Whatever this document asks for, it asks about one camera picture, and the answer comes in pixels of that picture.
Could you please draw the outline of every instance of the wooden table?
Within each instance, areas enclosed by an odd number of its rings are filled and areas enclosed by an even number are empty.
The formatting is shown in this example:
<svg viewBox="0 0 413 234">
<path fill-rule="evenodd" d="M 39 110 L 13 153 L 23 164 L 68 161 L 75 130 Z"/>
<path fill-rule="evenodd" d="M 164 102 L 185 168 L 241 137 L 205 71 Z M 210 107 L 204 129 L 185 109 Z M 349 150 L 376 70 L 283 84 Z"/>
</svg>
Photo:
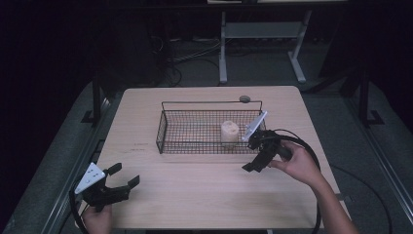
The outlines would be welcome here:
<svg viewBox="0 0 413 234">
<path fill-rule="evenodd" d="M 124 93 L 97 165 L 123 169 L 107 179 L 141 183 L 128 201 L 113 205 L 115 228 L 273 229 L 312 228 L 316 198 L 311 189 L 276 169 L 248 173 L 256 154 L 160 154 L 156 136 L 162 101 L 263 101 L 267 129 L 290 130 L 308 142 L 321 170 L 339 193 L 306 106 L 295 87 L 132 89 Z"/>
</svg>

